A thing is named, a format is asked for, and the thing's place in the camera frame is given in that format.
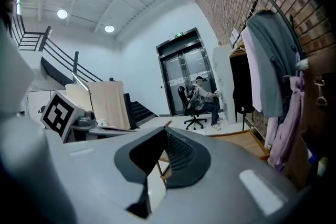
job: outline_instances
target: double door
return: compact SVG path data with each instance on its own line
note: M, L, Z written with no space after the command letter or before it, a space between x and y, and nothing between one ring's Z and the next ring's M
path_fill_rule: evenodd
M186 92L193 88L198 76L206 79L203 88L207 92L216 90L205 51L200 43L192 48L185 48L162 60L165 74L165 85L171 113L183 114L183 104L178 93L178 88L183 86Z

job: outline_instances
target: exit sign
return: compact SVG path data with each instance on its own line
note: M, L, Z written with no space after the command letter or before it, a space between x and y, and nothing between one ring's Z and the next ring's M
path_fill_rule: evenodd
M181 32L181 33L178 33L177 35L175 35L175 38L177 38L177 37L181 37L181 36L183 36L183 33Z

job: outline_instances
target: person's leg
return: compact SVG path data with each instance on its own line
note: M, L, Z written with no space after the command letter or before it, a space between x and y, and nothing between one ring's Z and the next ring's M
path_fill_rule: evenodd
M211 125L215 125L218 120L218 106L211 103L205 103L202 109L206 112L211 112Z

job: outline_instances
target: black office chair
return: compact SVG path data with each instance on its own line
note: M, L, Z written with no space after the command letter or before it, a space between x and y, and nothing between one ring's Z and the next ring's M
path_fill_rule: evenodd
M200 121L206 122L206 119L197 119L196 116L199 116L200 113L203 113L203 110L195 110L195 104L192 103L191 107L188 109L189 102L187 100L187 97L184 92L184 87L180 86L179 89L179 95L183 104L183 114L185 116L192 116L193 118L191 120L185 121L184 124L187 122L190 122L189 125L187 126L186 130L188 130L189 126L192 125L193 123L197 123L201 126L201 129L203 129L203 124Z

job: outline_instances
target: gray jacket on hanger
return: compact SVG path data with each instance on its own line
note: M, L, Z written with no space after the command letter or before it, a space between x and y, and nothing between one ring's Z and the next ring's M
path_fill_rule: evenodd
M292 49L293 47L297 50L295 40L283 18L270 10L256 12L247 21L247 27L256 50L263 114L269 118L281 114L284 118L291 96L287 76L296 74L296 52ZM270 77L274 72L270 72L267 62L271 62L276 78ZM273 89L276 87L280 87L281 92L278 98L274 98Z

